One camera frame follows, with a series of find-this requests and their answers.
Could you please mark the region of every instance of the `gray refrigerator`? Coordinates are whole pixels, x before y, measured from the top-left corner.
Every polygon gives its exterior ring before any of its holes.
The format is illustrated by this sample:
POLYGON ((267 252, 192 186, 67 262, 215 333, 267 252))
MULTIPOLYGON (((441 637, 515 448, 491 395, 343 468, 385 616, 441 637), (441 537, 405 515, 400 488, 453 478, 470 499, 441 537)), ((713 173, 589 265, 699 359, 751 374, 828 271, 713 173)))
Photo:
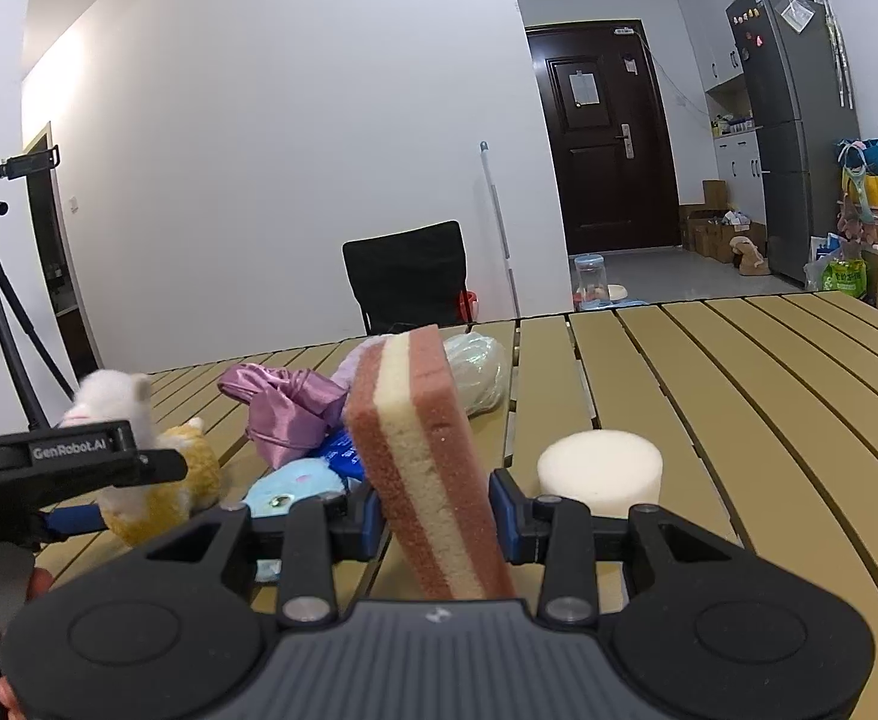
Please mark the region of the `gray refrigerator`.
POLYGON ((858 121, 840 98, 824 6, 796 31, 781 15, 786 0, 736 0, 726 11, 756 121, 775 274, 805 282, 810 237, 835 231, 842 199, 835 143, 858 138, 858 121))

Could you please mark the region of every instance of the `blue package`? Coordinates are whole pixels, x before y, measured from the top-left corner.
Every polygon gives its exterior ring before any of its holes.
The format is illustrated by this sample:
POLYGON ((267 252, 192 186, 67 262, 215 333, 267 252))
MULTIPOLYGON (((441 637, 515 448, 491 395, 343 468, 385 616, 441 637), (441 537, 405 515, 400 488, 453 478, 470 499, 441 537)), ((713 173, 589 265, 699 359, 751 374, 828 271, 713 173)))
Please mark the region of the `blue package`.
POLYGON ((328 461, 328 467, 336 474, 344 476, 346 479, 365 481, 362 460, 359 458, 359 453, 355 451, 352 437, 346 432, 346 429, 340 428, 335 433, 330 433, 319 448, 311 454, 325 458, 328 461))

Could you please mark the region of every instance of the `gray tiled floor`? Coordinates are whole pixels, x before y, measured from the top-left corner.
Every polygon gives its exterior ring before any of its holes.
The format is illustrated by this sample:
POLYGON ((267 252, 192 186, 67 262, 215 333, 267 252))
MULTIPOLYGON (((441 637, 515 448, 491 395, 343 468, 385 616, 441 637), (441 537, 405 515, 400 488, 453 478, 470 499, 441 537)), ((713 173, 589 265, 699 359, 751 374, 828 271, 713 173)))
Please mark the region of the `gray tiled floor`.
MULTIPOLYGON (((605 258, 609 283, 623 285, 629 290, 630 299, 647 303, 785 295, 802 291, 778 276, 740 276, 730 265, 680 248, 612 252, 605 258)), ((576 286, 571 258, 570 269, 573 286, 576 286)))

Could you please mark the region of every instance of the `table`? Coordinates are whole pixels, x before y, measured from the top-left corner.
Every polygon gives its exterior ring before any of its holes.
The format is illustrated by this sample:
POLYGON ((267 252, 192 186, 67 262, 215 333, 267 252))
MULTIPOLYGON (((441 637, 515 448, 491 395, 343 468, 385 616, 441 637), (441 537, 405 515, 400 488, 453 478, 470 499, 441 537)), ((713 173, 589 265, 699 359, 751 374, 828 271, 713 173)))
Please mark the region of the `table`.
MULTIPOLYGON (((509 398, 471 421, 483 466, 509 466, 528 495, 546 446, 594 428, 647 437, 663 453, 661 504, 842 596, 877 643, 855 718, 878 718, 878 312, 839 293, 672 303, 476 327, 514 351, 509 398)), ((447 334, 465 328, 445 330, 447 334)), ((245 358, 330 373, 360 338, 245 358)), ((152 377, 162 427, 205 420, 226 498, 266 466, 245 441, 247 409, 215 382, 237 360, 152 377)), ((85 502, 84 496, 75 502, 85 502)), ((123 551, 110 533, 47 547, 57 583, 123 551)), ((379 560, 336 567, 341 603, 416 598, 397 543, 379 560)), ((534 603, 541 568, 514 567, 534 603)), ((597 576, 621 605, 615 566, 597 576)), ((253 599, 274 608, 274 591, 253 599)))

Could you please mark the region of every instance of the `purple satin scrunchie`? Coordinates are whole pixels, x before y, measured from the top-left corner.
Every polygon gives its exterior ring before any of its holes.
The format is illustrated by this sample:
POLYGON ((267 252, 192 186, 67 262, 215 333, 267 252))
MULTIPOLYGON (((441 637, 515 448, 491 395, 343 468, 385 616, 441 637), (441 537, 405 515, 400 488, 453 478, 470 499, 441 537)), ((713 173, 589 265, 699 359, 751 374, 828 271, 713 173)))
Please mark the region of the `purple satin scrunchie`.
POLYGON ((239 362, 219 378, 219 391, 248 403, 255 448, 274 469, 305 457, 330 430, 341 427, 347 389, 314 370, 239 362))

